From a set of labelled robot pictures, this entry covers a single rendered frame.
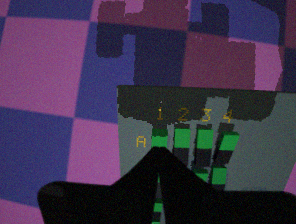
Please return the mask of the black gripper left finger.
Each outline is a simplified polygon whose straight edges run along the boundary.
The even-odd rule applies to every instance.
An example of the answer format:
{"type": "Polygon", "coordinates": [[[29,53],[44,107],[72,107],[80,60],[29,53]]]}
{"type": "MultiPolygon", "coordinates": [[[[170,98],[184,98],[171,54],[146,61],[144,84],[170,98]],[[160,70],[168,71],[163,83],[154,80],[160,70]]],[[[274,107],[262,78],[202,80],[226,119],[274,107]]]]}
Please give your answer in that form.
{"type": "Polygon", "coordinates": [[[160,149],[154,146],[112,185],[56,181],[37,201],[44,224],[152,224],[160,149]]]}

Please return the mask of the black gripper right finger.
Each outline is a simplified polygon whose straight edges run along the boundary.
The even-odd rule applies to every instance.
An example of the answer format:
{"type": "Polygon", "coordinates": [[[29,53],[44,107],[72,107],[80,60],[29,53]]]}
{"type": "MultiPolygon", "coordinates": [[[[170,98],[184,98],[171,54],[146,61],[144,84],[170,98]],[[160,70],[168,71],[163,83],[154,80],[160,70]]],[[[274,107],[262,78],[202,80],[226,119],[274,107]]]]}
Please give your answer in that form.
{"type": "Polygon", "coordinates": [[[296,224],[296,195],[284,191],[218,191],[160,147],[159,180],[165,224],[288,221],[296,224]]]}

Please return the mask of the grey-green switch panel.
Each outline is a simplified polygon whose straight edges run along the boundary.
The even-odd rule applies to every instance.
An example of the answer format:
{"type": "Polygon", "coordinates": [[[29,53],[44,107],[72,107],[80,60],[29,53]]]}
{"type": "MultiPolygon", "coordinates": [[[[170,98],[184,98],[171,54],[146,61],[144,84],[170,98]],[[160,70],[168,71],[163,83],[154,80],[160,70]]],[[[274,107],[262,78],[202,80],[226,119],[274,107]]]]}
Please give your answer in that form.
{"type": "Polygon", "coordinates": [[[120,177],[166,147],[218,191],[284,191],[296,163],[296,92],[117,85],[120,177]]]}

